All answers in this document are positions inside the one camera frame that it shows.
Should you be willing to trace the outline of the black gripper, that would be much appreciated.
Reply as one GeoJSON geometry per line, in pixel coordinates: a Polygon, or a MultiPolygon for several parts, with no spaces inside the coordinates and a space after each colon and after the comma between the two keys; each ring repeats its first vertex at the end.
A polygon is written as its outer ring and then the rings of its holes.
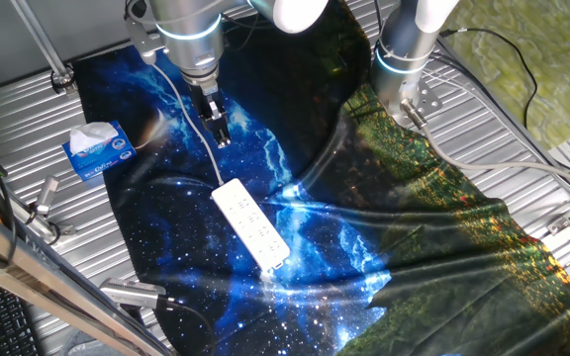
{"type": "Polygon", "coordinates": [[[192,104],[204,128],[211,134],[218,148],[231,143],[228,116],[223,107],[222,96],[216,81],[189,85],[192,104]]]}

